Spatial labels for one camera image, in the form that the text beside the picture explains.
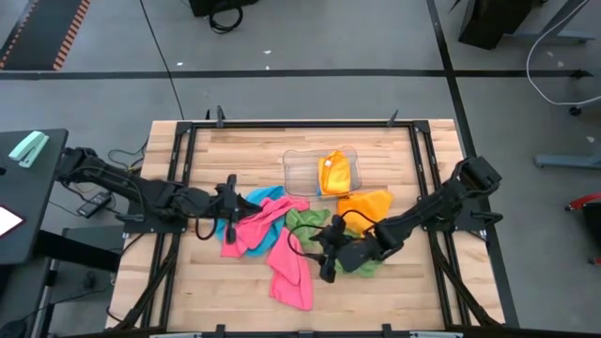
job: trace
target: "concrete floor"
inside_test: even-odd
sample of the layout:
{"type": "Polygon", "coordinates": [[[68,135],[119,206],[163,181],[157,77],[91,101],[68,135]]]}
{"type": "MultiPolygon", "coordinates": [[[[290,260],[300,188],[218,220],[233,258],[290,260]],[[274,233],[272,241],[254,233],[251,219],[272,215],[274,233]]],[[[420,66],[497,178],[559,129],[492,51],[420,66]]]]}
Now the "concrete floor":
{"type": "MultiPolygon", "coordinates": [[[[423,0],[261,0],[245,9],[239,30],[222,36],[182,1],[145,0],[172,70],[442,69],[423,0]]],[[[436,0],[455,70],[525,68],[529,43],[509,38],[488,52],[457,42],[464,5],[449,13],[453,2],[436,0]]],[[[563,2],[551,0],[535,10],[521,30],[540,29],[563,2]]],[[[0,39],[24,6],[24,0],[0,2],[0,39]]],[[[568,28],[601,37],[599,14],[601,2],[592,1],[568,28]]],[[[601,41],[543,45],[532,67],[595,69],[599,52],[601,41]]],[[[93,1],[63,71],[125,70],[164,70],[140,4],[93,1]]],[[[599,95],[595,79],[535,81],[556,100],[599,95]]],[[[601,253],[579,216],[563,211],[570,200],[597,192],[601,176],[532,164],[541,152],[593,151],[597,142],[587,136],[601,137],[601,108],[572,117],[542,100],[525,78],[461,78],[458,84],[476,150],[504,177],[491,205],[505,216],[497,229],[520,325],[601,332],[596,320],[601,269],[587,264],[601,253]]],[[[395,109],[399,118],[455,118],[444,78],[178,79],[175,85],[189,119],[203,118],[217,104],[230,119],[388,117],[395,109]]],[[[0,130],[67,128],[70,146],[91,146],[103,156],[111,148],[138,148],[152,120],[179,119],[165,79],[0,81],[0,102],[0,130]]],[[[70,209],[80,205],[59,188],[52,200],[70,209]]],[[[117,209],[125,207],[119,201],[117,209]]],[[[115,222],[108,215],[83,221],[49,206],[43,227],[59,232],[115,222]]],[[[53,332],[101,330],[105,306],[91,301],[57,306],[53,332]]]]}

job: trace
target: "light green cloth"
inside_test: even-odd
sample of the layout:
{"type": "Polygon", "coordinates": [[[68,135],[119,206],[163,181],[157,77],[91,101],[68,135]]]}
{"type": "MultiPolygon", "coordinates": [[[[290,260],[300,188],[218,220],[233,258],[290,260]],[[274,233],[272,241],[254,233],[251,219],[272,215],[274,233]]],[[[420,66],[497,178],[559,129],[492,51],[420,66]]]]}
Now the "light green cloth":
{"type": "MultiPolygon", "coordinates": [[[[330,216],[330,211],[327,209],[323,210],[306,210],[298,212],[296,209],[290,209],[288,213],[285,215],[285,227],[290,231],[294,230],[299,225],[314,225],[320,226],[323,224],[326,219],[330,216]]],[[[316,230],[311,227],[302,227],[294,231],[294,235],[299,239],[300,245],[305,252],[311,252],[318,245],[317,242],[310,240],[309,238],[314,235],[316,230]]],[[[345,231],[345,235],[352,236],[354,238],[359,238],[358,234],[350,230],[345,231]]],[[[376,261],[368,261],[364,263],[360,268],[356,269],[352,273],[358,274],[364,278],[372,278],[374,277],[374,273],[376,269],[381,265],[381,263],[376,261]]],[[[336,272],[338,273],[348,273],[342,269],[340,262],[336,259],[336,272]]]]}

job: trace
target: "wooden table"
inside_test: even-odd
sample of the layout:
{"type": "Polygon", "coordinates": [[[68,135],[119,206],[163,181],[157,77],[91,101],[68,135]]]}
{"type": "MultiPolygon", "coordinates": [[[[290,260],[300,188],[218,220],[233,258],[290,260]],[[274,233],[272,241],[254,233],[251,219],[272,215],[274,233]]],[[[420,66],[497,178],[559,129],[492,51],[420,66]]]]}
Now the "wooden table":
{"type": "MultiPolygon", "coordinates": [[[[455,124],[450,119],[429,122],[440,176],[445,180],[462,159],[455,124]]],[[[153,123],[143,177],[166,178],[176,124],[153,123]]],[[[421,138],[420,143],[425,158],[421,138]]],[[[186,144],[180,149],[180,161],[186,144]]],[[[282,160],[287,150],[345,145],[357,150],[362,191],[386,189],[394,195],[389,215],[399,215],[415,204],[418,181],[408,131],[404,129],[200,130],[190,185],[214,192],[215,185],[225,182],[229,174],[238,175],[237,191],[243,195],[260,187],[284,185],[282,160]]],[[[434,191],[429,173],[426,179],[429,191],[434,191]]],[[[312,202],[312,208],[328,207],[332,212],[335,206],[335,201],[312,202]]],[[[203,223],[201,233],[208,232],[210,223],[203,223]]],[[[111,313],[117,317],[127,313],[146,287],[155,236],[144,236],[121,260],[111,303],[111,313]]],[[[466,286],[488,313],[502,322],[485,243],[466,233],[455,233],[454,237],[466,286]]],[[[339,275],[334,284],[326,284],[317,275],[317,263],[311,261],[315,301],[310,312],[270,298],[272,272],[265,257],[221,258],[220,248],[216,238],[199,241],[190,222],[179,248],[169,331],[215,331],[217,324],[225,324],[228,331],[381,330],[382,323],[391,323],[394,330],[443,328],[427,234],[420,229],[413,231],[405,247],[386,260],[372,279],[339,275]]],[[[161,297],[160,290],[151,324],[158,323],[161,297]]],[[[455,292],[449,292],[449,299],[458,323],[455,292]]],[[[107,326],[114,324],[109,318],[107,326]]]]}

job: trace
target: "clear plastic bin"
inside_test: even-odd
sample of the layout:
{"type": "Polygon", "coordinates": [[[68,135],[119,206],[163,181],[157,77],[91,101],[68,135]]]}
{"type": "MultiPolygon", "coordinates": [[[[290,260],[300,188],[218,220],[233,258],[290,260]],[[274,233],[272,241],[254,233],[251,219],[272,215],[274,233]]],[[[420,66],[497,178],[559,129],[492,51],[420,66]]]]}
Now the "clear plastic bin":
{"type": "Polygon", "coordinates": [[[319,190],[319,159],[330,155],[334,150],[342,151],[350,164],[350,190],[361,188],[362,182],[357,168],[357,151],[352,146],[339,149],[311,151],[288,150],[284,154],[285,190],[290,195],[303,197],[340,197],[337,194],[322,194],[319,190]]]}

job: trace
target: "pink towel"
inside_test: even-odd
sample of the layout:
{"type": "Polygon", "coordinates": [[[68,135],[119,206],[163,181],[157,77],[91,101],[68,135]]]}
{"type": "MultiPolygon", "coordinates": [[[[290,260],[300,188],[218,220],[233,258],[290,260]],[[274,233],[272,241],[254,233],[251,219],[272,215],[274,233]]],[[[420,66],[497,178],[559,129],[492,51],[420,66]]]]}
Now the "pink towel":
{"type": "MultiPolygon", "coordinates": [[[[267,258],[267,264],[273,269],[270,296],[284,304],[309,311],[313,308],[313,282],[309,263],[305,257],[290,250],[289,233],[287,228],[282,229],[282,234],[267,258]]],[[[290,244],[302,253],[301,243],[296,236],[290,237],[290,244]]]]}
{"type": "Polygon", "coordinates": [[[309,202],[284,196],[275,201],[265,198],[261,207],[263,211],[236,224],[236,241],[232,244],[223,241],[222,257],[242,257],[248,249],[254,249],[261,243],[273,221],[284,216],[291,208],[298,211],[307,210],[309,202]]]}

